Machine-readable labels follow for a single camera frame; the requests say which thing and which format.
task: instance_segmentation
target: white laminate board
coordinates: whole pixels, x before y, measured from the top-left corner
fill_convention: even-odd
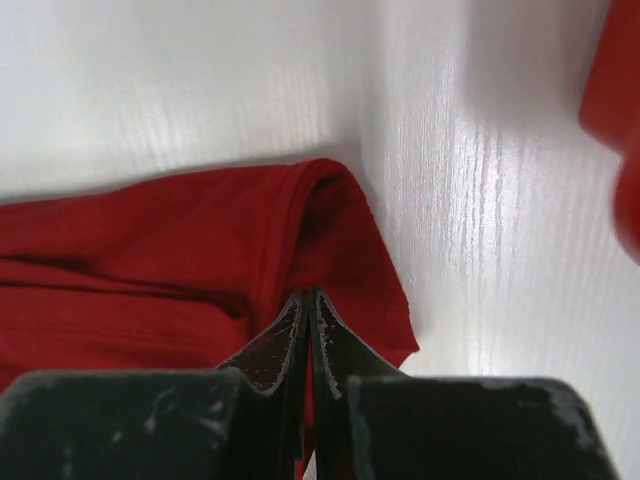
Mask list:
[[[560,377],[640,478],[640,268],[576,122],[606,0],[2,7],[0,199],[339,158],[410,300],[405,368]]]

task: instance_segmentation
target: white surface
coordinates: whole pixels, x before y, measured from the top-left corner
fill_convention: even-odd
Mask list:
[[[606,0],[2,3],[2,198],[340,158],[410,298],[407,369],[565,379],[640,478],[640,268],[576,123]]]

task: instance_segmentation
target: white wood grain surface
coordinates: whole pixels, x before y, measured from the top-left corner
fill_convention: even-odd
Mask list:
[[[410,299],[406,369],[564,379],[640,478],[640,267],[576,122],[606,0],[2,7],[1,199],[342,159]]]

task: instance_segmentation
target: fabric fold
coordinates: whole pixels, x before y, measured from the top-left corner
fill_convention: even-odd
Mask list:
[[[406,298],[357,182],[314,160],[0,207],[0,389],[47,368],[210,368],[297,288],[398,365]]]

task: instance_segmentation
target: red fabric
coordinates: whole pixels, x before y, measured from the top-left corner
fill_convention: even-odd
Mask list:
[[[640,2],[613,0],[580,109],[580,123],[624,152],[640,132]]]
[[[417,349],[340,164],[231,168],[0,208],[0,390],[47,368],[208,368],[299,287],[398,365]]]
[[[613,201],[620,243],[640,263],[640,136],[626,155]]]

